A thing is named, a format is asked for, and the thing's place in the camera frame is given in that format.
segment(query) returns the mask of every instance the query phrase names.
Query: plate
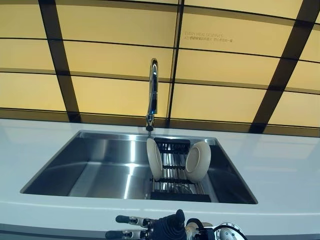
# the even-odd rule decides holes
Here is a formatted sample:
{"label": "plate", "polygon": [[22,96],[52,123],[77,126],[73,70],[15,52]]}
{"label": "plate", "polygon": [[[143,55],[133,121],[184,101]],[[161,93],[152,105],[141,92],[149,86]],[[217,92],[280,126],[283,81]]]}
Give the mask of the plate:
{"label": "plate", "polygon": [[162,158],[160,155],[159,148],[152,138],[148,138],[146,141],[146,151],[148,154],[149,165],[151,168],[152,175],[154,180],[158,181],[162,178]]}

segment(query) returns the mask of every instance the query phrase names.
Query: bowl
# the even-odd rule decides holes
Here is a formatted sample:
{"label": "bowl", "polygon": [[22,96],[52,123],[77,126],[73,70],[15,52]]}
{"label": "bowl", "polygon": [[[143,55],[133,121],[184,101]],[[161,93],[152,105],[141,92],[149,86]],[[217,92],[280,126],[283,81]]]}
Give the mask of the bowl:
{"label": "bowl", "polygon": [[195,143],[189,150],[185,161],[185,175],[194,184],[200,182],[208,172],[211,150],[205,141]]}

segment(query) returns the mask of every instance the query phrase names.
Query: drain rack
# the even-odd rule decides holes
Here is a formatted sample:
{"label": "drain rack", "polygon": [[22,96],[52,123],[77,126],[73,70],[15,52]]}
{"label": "drain rack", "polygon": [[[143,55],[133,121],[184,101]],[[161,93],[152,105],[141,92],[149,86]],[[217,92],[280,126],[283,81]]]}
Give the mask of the drain rack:
{"label": "drain rack", "polygon": [[152,178],[151,199],[211,202],[201,183],[192,183],[185,174],[190,141],[186,139],[154,138],[162,158],[162,177]]}

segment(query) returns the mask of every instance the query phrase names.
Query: yellow backlit panel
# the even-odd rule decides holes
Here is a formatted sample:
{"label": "yellow backlit panel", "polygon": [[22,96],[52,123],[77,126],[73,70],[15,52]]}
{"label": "yellow backlit panel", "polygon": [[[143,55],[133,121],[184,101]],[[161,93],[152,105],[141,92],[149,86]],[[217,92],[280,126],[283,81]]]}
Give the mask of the yellow backlit panel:
{"label": "yellow backlit panel", "polygon": [[172,49],[71,41],[64,47],[71,71],[148,77],[156,58],[159,77],[170,78]]}
{"label": "yellow backlit panel", "polygon": [[0,107],[66,111],[57,77],[0,72]]}
{"label": "yellow backlit panel", "polygon": [[269,85],[278,58],[179,50],[177,79]]}
{"label": "yellow backlit panel", "polygon": [[57,5],[57,10],[64,39],[166,47],[174,45],[177,10],[83,5]]}
{"label": "yellow backlit panel", "polygon": [[130,0],[133,2],[151,2],[151,3],[166,3],[166,4],[178,4],[178,0]]}
{"label": "yellow backlit panel", "polygon": [[314,25],[300,59],[320,62],[320,25]]}
{"label": "yellow backlit panel", "polygon": [[0,39],[0,68],[54,70],[47,40]]}
{"label": "yellow backlit panel", "polygon": [[180,47],[279,57],[291,29],[291,25],[184,13]]}
{"label": "yellow backlit panel", "polygon": [[[149,82],[73,76],[80,112],[145,116],[149,104]],[[169,83],[158,84],[156,117],[167,114]]]}
{"label": "yellow backlit panel", "polygon": [[286,86],[318,90],[320,94],[320,63],[298,61]]}
{"label": "yellow backlit panel", "polygon": [[315,22],[320,24],[320,13],[318,14],[318,17],[316,18]]}
{"label": "yellow backlit panel", "polygon": [[320,127],[320,95],[284,92],[269,124]]}
{"label": "yellow backlit panel", "polygon": [[172,118],[253,121],[265,90],[206,85],[174,85]]}
{"label": "yellow backlit panel", "polygon": [[0,37],[46,38],[38,1],[26,3],[0,4]]}
{"label": "yellow backlit panel", "polygon": [[295,19],[302,0],[185,0],[184,4]]}

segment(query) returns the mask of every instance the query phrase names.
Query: black cable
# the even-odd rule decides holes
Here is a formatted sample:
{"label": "black cable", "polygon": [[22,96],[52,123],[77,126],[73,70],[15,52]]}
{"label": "black cable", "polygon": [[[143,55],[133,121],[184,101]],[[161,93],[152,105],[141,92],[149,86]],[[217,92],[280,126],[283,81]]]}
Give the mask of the black cable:
{"label": "black cable", "polygon": [[227,228],[227,229],[232,229],[234,231],[236,231],[238,234],[241,235],[241,237],[243,237],[244,240],[248,240],[247,237],[238,229],[236,229],[235,227],[233,226],[229,226],[229,225],[219,225],[219,226],[216,226],[214,229],[213,229],[213,232],[215,233],[217,230],[219,229],[224,229],[224,228]]}

